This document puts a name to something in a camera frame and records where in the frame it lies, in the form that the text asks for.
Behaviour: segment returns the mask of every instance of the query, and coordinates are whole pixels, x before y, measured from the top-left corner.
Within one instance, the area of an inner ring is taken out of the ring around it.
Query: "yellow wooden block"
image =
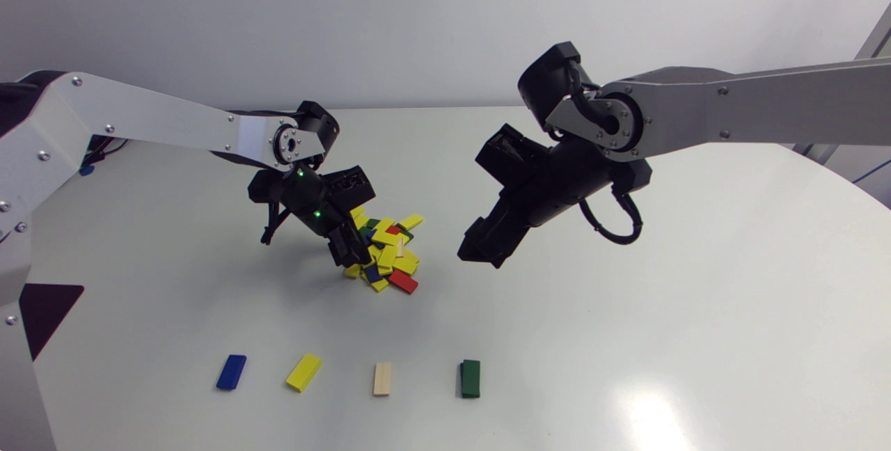
[[[373,230],[377,230],[378,233],[386,232],[389,227],[393,226],[393,223],[395,223],[394,219],[382,219],[374,226]]]
[[[413,252],[408,251],[408,248],[403,249],[403,257],[405,260],[414,261],[415,263],[420,263],[420,258],[416,257]]]
[[[396,258],[393,261],[393,268],[402,270],[411,276],[418,269],[418,262],[409,258]]]
[[[362,266],[359,263],[354,264],[352,267],[344,268],[343,274],[344,276],[350,277],[350,279],[354,279],[359,277],[359,272],[362,271]]]
[[[376,365],[374,365],[374,388],[372,389],[373,396],[385,397],[389,395],[392,372],[392,363],[378,362],[376,363]]]
[[[306,354],[300,359],[300,362],[297,363],[297,367],[294,368],[294,371],[291,371],[287,376],[285,383],[291,385],[296,391],[302,392],[303,390],[306,390],[306,385],[309,384],[309,381],[312,381],[315,372],[318,371],[321,366],[322,359],[312,354]]]
[[[420,222],[423,222],[424,218],[420,215],[411,215],[408,216],[407,219],[401,220],[399,225],[404,226],[405,230],[413,229],[415,226],[419,226]]]
[[[356,229],[358,230],[358,229],[362,228],[363,226],[368,225],[369,220],[370,220],[370,217],[368,217],[366,215],[359,215],[359,216],[356,216],[353,218],[353,223],[356,224]]]
[[[372,235],[372,242],[381,242],[381,244],[387,244],[388,246],[395,246],[399,239],[397,236],[392,235],[392,233],[382,232],[378,230]]]
[[[378,257],[378,267],[392,267],[395,260],[395,246],[384,246]]]
[[[387,279],[381,279],[378,280],[378,282],[376,283],[372,283],[372,288],[374,288],[376,292],[382,292],[382,290],[384,290],[384,288],[386,288],[387,286],[389,286],[389,282]]]

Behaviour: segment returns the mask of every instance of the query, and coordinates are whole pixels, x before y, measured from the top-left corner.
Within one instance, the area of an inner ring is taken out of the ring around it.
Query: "wooden block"
[[[375,397],[385,397],[389,395],[392,372],[392,363],[378,362],[374,365],[374,388],[372,389],[372,394],[374,394]]]
[[[360,228],[365,227],[365,225],[367,225],[367,223],[368,223],[368,220],[370,220],[368,216],[359,215],[359,216],[354,217],[353,223],[356,224],[356,229],[358,230]]]
[[[374,288],[374,290],[376,290],[376,292],[382,292],[382,290],[387,289],[387,286],[389,286],[389,280],[376,280],[375,282],[370,283],[370,285],[372,286],[372,288]]]
[[[356,277],[359,277],[360,271],[362,271],[362,266],[359,263],[356,263],[352,267],[344,268],[343,274],[346,277],[350,277],[350,279],[354,279]]]
[[[372,228],[377,230],[378,232],[383,233],[383,232],[387,232],[387,229],[389,227],[393,226],[393,223],[394,223],[393,219],[382,219]]]
[[[384,246],[381,250],[381,255],[378,257],[378,267],[392,268],[396,253],[397,249],[395,246]]]
[[[387,280],[408,294],[411,294],[414,290],[418,289],[418,282],[399,269],[394,269],[391,276],[387,277]]]
[[[464,359],[461,363],[461,397],[480,397],[480,362]]]
[[[419,226],[421,222],[424,221],[424,218],[420,215],[411,215],[408,216],[407,219],[401,220],[399,225],[404,226],[405,230],[413,229],[415,226]]]
[[[385,244],[388,246],[394,246],[395,243],[399,242],[397,236],[392,235],[392,233],[384,232],[383,230],[378,230],[374,232],[372,235],[373,242],[381,242],[381,244]]]
[[[291,385],[294,390],[302,392],[303,390],[306,390],[306,385],[309,385],[309,382],[313,380],[315,372],[317,372],[321,366],[322,359],[312,354],[306,354],[300,359],[300,362],[297,363],[297,367],[294,368],[294,371],[291,371],[287,376],[285,383]]]
[[[393,260],[393,271],[397,270],[402,270],[406,274],[413,276],[415,271],[418,270],[418,262],[410,260],[410,258],[396,258]]]

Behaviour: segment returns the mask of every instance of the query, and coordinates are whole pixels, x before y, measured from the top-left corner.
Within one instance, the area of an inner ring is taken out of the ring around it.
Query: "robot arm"
[[[544,147],[509,125],[477,162],[503,185],[486,219],[465,232],[462,260],[495,267],[528,229],[579,204],[595,230],[627,244],[642,219],[630,193],[649,184],[645,158],[707,141],[891,145],[891,58],[750,74],[661,68],[599,87],[570,42],[555,45],[519,80]],[[604,229],[585,198],[612,184],[633,221],[630,235]]]

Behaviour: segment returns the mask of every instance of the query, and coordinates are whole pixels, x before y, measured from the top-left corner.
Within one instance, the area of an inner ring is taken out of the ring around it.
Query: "natural wooden block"
[[[374,388],[372,393],[375,397],[385,397],[389,395],[392,372],[393,363],[378,362],[374,365]]]

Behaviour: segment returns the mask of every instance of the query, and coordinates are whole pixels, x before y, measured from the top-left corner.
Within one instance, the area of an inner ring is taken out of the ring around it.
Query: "blue wooden block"
[[[374,264],[368,268],[365,268],[365,274],[366,276],[368,276],[369,283],[376,283],[378,282],[378,280],[383,279],[383,277],[381,277],[381,274],[378,273],[378,267]]]
[[[220,379],[216,381],[216,387],[220,390],[235,390],[239,378],[242,378],[244,363],[247,361],[247,356],[229,356],[226,365],[223,366],[223,372],[220,372]]]

